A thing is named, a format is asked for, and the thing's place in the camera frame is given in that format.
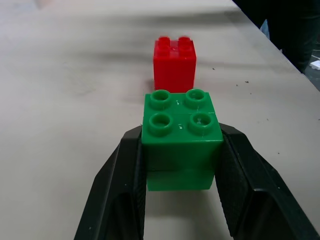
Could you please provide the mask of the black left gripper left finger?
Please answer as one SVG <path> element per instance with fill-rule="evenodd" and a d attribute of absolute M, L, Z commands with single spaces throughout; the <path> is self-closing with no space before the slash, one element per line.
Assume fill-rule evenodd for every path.
<path fill-rule="evenodd" d="M 74 240 L 144 240 L 142 126 L 128 130 L 94 178 Z"/>

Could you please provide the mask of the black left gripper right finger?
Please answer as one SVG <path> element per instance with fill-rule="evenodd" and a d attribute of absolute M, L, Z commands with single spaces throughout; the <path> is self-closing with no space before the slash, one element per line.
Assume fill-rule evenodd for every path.
<path fill-rule="evenodd" d="M 215 182 L 233 240 L 320 240 L 280 174 L 246 135 L 220 128 L 224 143 Z"/>

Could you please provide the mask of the green studded building cube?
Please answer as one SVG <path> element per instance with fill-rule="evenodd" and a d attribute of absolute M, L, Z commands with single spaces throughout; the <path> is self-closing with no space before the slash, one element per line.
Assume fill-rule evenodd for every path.
<path fill-rule="evenodd" d="M 141 143 L 149 191 L 210 189 L 223 142 L 209 93 L 145 95 Z"/>

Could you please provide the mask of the red studded building cube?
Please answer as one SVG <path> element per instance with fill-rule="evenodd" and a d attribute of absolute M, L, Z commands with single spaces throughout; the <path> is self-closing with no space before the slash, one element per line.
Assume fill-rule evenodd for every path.
<path fill-rule="evenodd" d="M 153 80 L 155 90 L 185 93 L 194 88 L 197 56 L 188 36 L 170 39 L 160 36 L 154 43 Z"/>

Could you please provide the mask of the person in dark trousers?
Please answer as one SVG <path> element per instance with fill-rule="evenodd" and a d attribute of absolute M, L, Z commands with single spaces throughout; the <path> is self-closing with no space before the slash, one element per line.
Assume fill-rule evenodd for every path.
<path fill-rule="evenodd" d="M 305 73 L 320 32 L 320 0 L 232 0 L 260 28 L 267 21 L 269 39 Z"/>

